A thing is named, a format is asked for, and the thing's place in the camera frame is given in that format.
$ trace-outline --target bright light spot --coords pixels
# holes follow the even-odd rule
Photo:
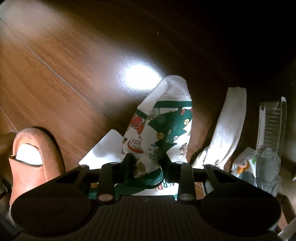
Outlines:
[[[161,77],[150,67],[133,65],[126,70],[125,83],[131,89],[151,90],[161,81]]]

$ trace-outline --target wooden floor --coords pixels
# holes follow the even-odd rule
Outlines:
[[[227,88],[240,85],[218,29],[177,1],[6,0],[0,18],[0,134],[45,128],[67,171],[110,129],[124,134],[172,74],[187,80],[193,100],[193,160],[211,140]],[[139,83],[151,76],[148,89],[131,75]],[[256,144],[260,99],[251,96],[234,156]]]

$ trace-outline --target shoe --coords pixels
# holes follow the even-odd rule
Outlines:
[[[16,135],[9,163],[13,178],[10,206],[23,193],[65,172],[57,147],[37,128],[27,128]]]

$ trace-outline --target christmas tree print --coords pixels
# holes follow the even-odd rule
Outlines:
[[[188,125],[191,119],[191,110],[177,110],[160,114],[151,120],[148,125],[157,131],[158,141],[155,145],[164,152],[167,152],[176,145],[174,141],[176,141],[180,135],[186,133],[183,129]]]

